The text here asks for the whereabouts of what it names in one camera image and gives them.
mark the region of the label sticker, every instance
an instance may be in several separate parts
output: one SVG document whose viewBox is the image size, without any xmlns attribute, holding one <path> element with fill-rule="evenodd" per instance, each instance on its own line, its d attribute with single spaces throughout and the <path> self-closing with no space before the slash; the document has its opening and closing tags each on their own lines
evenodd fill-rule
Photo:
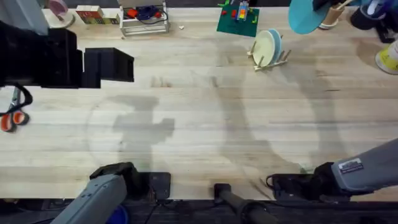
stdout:
<svg viewBox="0 0 398 224">
<path fill-rule="evenodd" d="M 348 174 L 350 172 L 364 169 L 359 158 L 338 164 L 338 168 L 340 169 L 341 174 Z"/>
</svg>

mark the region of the black scissors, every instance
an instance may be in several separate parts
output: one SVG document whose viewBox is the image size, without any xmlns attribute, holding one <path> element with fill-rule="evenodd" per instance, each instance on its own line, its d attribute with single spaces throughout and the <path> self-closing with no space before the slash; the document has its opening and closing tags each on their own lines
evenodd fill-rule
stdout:
<svg viewBox="0 0 398 224">
<path fill-rule="evenodd" d="M 9 109 L 20 105 L 21 103 L 21 91 L 17 87 L 14 89 L 14 93 L 12 94 L 12 101 Z M 17 130 L 17 125 L 25 125 L 29 122 L 30 117 L 27 113 L 23 112 L 22 109 L 19 109 L 15 112 L 5 114 L 1 117 L 1 130 L 13 133 Z"/>
</svg>

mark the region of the wooden table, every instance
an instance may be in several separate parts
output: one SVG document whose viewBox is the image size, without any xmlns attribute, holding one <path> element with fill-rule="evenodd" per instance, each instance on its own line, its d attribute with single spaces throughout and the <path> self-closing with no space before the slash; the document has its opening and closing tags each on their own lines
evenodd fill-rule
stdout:
<svg viewBox="0 0 398 224">
<path fill-rule="evenodd" d="M 99 166 L 131 161 L 170 172 L 171 198 L 212 198 L 213 184 L 227 182 L 244 198 L 267 199 L 260 178 L 312 170 L 397 137 L 398 77 L 377 68 L 383 44 L 374 30 L 348 23 L 353 9 L 333 30 L 309 35 L 290 30 L 287 8 L 261 9 L 259 30 L 276 28 L 292 54 L 287 65 L 257 73 L 246 57 L 254 39 L 216 32 L 220 11 L 170 9 L 169 34 L 129 38 L 77 17 L 70 29 L 79 48 L 134 56 L 136 82 L 30 88 L 32 121 L 0 133 L 0 198 L 72 198 Z M 1 108 L 11 93 L 0 91 Z"/>
</svg>

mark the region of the blue object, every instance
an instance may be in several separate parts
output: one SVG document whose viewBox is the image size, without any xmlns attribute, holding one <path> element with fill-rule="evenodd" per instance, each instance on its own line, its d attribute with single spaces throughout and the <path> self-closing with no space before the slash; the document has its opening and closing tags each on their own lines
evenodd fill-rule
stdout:
<svg viewBox="0 0 398 224">
<path fill-rule="evenodd" d="M 127 213 L 126 208 L 123 205 L 119 205 L 111 217 L 108 219 L 106 224 L 128 224 L 129 223 L 129 215 Z"/>
<path fill-rule="evenodd" d="M 282 40 L 280 39 L 280 34 L 277 30 L 269 29 L 268 31 L 272 34 L 272 37 L 274 38 L 275 41 L 275 52 L 270 62 L 270 64 L 272 65 L 278 60 L 280 53 L 282 53 Z"/>
<path fill-rule="evenodd" d="M 326 18 L 331 3 L 328 1 L 319 10 L 314 11 L 313 0 L 292 0 L 289 7 L 290 28 L 298 34 L 309 34 Z"/>
</svg>

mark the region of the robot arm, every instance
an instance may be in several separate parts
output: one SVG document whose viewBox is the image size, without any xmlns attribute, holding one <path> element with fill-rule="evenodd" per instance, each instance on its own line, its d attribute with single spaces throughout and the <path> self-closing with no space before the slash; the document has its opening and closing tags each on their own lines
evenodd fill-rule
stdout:
<svg viewBox="0 0 398 224">
<path fill-rule="evenodd" d="M 398 139 L 331 166 L 338 186 L 347 192 L 373 192 L 398 185 Z"/>
<path fill-rule="evenodd" d="M 104 224 L 126 197 L 167 199 L 170 181 L 169 173 L 138 172 L 131 162 L 100 167 L 90 175 L 86 188 L 52 224 Z"/>
<path fill-rule="evenodd" d="M 398 139 L 360 155 L 327 162 L 313 174 L 274 174 L 277 200 L 347 201 L 353 195 L 371 194 L 398 185 Z"/>
<path fill-rule="evenodd" d="M 123 176 L 108 174 L 88 182 L 77 198 L 52 224 L 106 223 L 127 196 Z"/>
</svg>

